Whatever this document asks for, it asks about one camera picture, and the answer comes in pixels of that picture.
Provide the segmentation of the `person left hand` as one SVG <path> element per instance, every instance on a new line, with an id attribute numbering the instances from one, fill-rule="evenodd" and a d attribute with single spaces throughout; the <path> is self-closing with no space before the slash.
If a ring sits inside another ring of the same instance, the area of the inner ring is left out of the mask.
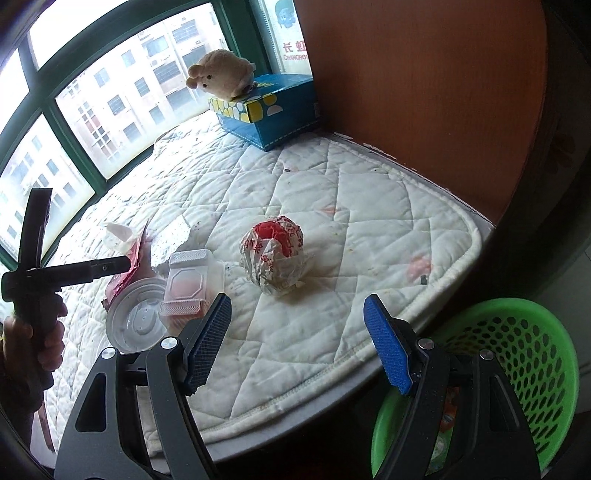
<path id="1" fill-rule="evenodd" d="M 38 368 L 54 372 L 63 362 L 64 325 L 67 308 L 62 298 L 52 293 L 39 300 L 40 318 L 49 330 L 43 334 L 16 315 L 5 318 L 2 355 L 8 374 L 15 379 L 25 379 Z"/>

